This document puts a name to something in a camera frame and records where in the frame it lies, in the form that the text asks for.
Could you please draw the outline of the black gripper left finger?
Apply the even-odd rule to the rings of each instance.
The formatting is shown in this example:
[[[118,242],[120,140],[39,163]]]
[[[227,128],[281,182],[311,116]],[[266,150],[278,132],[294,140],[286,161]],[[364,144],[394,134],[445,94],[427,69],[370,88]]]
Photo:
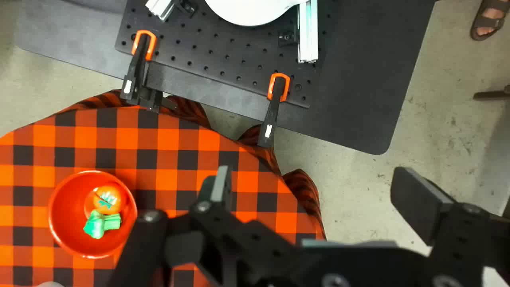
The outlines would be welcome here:
[[[215,175],[204,179],[193,211],[209,212],[214,204],[227,211],[231,209],[231,171],[228,166],[220,166]]]

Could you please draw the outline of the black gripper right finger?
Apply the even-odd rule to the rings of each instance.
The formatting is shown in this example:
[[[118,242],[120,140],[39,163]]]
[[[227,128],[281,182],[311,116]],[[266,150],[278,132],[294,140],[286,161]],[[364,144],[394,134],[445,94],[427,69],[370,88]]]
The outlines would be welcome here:
[[[394,169],[391,203],[427,246],[434,244],[442,217],[456,204],[448,193],[412,167]]]

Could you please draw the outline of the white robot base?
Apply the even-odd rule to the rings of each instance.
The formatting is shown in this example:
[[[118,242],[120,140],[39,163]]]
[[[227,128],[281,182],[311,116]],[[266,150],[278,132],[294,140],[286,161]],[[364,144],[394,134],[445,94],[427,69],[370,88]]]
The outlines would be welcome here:
[[[276,21],[302,0],[206,0],[206,3],[231,24],[257,27]]]

